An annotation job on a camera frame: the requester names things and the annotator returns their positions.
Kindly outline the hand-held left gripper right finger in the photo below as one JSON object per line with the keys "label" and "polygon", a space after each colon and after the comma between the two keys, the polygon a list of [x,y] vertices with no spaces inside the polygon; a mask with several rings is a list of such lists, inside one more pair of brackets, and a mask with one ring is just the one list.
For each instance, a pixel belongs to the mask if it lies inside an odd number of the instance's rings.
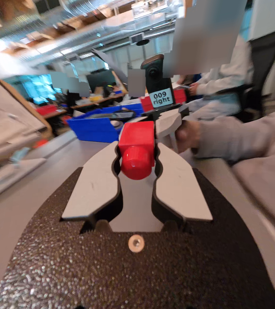
{"label": "hand-held left gripper right finger", "polygon": [[211,222],[213,216],[192,166],[163,143],[159,142],[157,148],[155,201],[182,221]]}

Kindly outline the blue plastic bin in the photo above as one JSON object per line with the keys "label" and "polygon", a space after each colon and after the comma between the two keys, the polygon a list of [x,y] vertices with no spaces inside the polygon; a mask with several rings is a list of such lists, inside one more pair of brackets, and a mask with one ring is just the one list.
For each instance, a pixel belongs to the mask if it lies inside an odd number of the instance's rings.
{"label": "blue plastic bin", "polygon": [[89,111],[69,119],[68,125],[81,141],[95,141],[111,143],[118,141],[122,130],[116,130],[111,120],[121,121],[124,124],[143,114],[141,103],[122,106],[105,107]]}

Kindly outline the person's right hand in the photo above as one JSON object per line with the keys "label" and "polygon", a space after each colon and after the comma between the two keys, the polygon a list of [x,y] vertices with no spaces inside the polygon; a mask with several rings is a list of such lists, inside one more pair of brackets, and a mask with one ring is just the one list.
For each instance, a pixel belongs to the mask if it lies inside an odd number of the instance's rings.
{"label": "person's right hand", "polygon": [[200,129],[200,122],[182,120],[182,124],[175,131],[178,153],[183,153],[188,149],[197,150],[199,148]]}

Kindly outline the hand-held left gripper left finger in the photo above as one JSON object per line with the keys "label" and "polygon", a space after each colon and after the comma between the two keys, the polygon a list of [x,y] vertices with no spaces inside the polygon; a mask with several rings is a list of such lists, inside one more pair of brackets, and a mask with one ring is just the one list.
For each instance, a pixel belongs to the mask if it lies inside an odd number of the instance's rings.
{"label": "hand-held left gripper left finger", "polygon": [[107,145],[82,167],[63,220],[90,219],[120,193],[120,180],[114,164],[119,162],[118,141]]}

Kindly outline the person's right forearm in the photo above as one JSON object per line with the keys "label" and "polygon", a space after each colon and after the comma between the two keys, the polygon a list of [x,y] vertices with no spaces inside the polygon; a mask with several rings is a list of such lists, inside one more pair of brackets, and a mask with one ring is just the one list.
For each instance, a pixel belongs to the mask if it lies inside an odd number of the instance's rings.
{"label": "person's right forearm", "polygon": [[192,148],[198,158],[223,158],[235,163],[275,156],[275,112],[248,123],[218,117],[199,124],[198,145]]}

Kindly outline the wooden document stand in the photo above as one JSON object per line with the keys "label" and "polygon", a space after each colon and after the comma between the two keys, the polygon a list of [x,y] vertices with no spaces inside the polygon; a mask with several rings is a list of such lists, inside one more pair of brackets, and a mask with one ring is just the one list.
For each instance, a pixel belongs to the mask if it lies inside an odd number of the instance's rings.
{"label": "wooden document stand", "polygon": [[36,142],[50,135],[49,125],[46,133],[32,133],[0,147],[0,194],[46,162],[46,158],[25,159],[25,157]]}

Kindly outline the red block with peg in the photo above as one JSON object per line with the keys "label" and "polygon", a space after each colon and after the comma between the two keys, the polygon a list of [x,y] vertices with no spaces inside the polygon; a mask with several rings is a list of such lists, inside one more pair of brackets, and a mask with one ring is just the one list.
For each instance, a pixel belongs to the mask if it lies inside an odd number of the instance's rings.
{"label": "red block with peg", "polygon": [[142,180],[151,174],[155,165],[154,122],[142,121],[124,125],[118,148],[121,171],[132,180]]}

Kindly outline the black office chair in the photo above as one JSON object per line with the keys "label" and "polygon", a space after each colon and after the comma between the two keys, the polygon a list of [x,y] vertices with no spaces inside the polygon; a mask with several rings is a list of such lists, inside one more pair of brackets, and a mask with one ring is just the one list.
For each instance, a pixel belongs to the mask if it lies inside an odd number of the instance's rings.
{"label": "black office chair", "polygon": [[243,123],[253,121],[263,115],[262,90],[267,76],[275,62],[275,31],[262,37],[249,40],[253,76],[249,84],[237,87],[240,112],[235,117]]}

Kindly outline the red storage bin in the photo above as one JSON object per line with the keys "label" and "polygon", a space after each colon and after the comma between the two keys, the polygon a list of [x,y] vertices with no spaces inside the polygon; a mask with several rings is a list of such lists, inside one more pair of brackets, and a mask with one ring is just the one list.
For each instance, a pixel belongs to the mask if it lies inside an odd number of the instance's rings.
{"label": "red storage bin", "polygon": [[[174,90],[174,98],[176,104],[184,104],[186,103],[186,93],[184,89]],[[140,102],[144,112],[148,112],[154,110],[154,107],[151,103],[151,99],[149,96],[141,97]]]}

